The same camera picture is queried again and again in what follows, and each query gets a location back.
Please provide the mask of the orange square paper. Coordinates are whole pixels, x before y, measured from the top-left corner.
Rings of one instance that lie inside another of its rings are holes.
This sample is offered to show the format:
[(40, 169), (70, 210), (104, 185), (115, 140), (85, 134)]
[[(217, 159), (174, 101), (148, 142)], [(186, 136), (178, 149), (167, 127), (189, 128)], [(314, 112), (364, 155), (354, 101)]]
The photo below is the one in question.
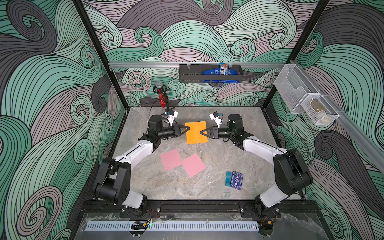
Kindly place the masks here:
[(188, 145), (208, 142), (208, 138), (200, 133), (200, 131), (207, 128), (205, 121), (185, 123), (185, 125), (190, 128), (190, 130), (186, 133)]

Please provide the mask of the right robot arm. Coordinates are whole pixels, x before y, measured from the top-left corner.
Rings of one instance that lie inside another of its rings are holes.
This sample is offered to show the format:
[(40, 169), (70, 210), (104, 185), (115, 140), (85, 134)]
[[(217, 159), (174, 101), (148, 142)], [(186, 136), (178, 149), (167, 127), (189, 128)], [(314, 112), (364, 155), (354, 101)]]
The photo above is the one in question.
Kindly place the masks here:
[(234, 146), (257, 155), (274, 168), (274, 184), (255, 198), (254, 211), (257, 215), (264, 216), (266, 211), (313, 183), (312, 174), (298, 150), (275, 147), (246, 132), (239, 114), (230, 114), (225, 127), (222, 126), (222, 114), (214, 112), (210, 118), (216, 125), (201, 130), (201, 135), (229, 140)]

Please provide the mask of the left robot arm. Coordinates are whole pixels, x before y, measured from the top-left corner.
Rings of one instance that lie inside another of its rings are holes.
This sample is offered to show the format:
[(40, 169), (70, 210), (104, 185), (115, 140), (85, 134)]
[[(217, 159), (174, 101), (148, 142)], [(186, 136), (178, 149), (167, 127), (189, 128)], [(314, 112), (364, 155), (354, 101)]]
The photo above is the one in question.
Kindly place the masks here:
[(163, 126), (163, 116), (153, 115), (147, 131), (130, 150), (116, 158), (105, 158), (99, 167), (93, 185), (96, 199), (113, 205), (145, 211), (147, 197), (131, 190), (131, 172), (144, 158), (153, 154), (163, 139), (177, 138), (191, 128), (179, 123)]

